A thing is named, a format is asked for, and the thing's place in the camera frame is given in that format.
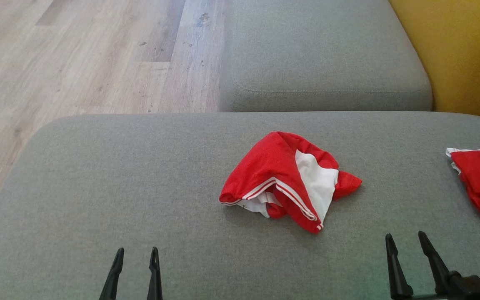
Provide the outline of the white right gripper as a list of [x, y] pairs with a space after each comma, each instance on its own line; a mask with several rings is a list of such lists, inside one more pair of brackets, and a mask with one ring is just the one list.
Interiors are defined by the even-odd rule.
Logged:
[[423, 231], [418, 232], [421, 249], [428, 258], [429, 266], [435, 283], [435, 294], [413, 295], [412, 287], [407, 283], [400, 262], [398, 249], [391, 234], [385, 236], [385, 250], [388, 262], [388, 278], [390, 297], [392, 300], [449, 300], [448, 295], [459, 294], [448, 283], [449, 270], [442, 258]]

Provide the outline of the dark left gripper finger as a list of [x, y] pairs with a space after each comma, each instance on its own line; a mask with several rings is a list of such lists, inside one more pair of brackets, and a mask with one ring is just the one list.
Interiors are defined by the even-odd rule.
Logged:
[[122, 272], [124, 260], [124, 248], [120, 247], [113, 260], [112, 266], [109, 270], [105, 284], [99, 296], [100, 300], [115, 300], [118, 292], [119, 276]]
[[148, 287], [147, 300], [162, 300], [162, 283], [160, 272], [159, 252], [157, 247], [152, 247], [152, 254], [149, 261], [151, 273]]

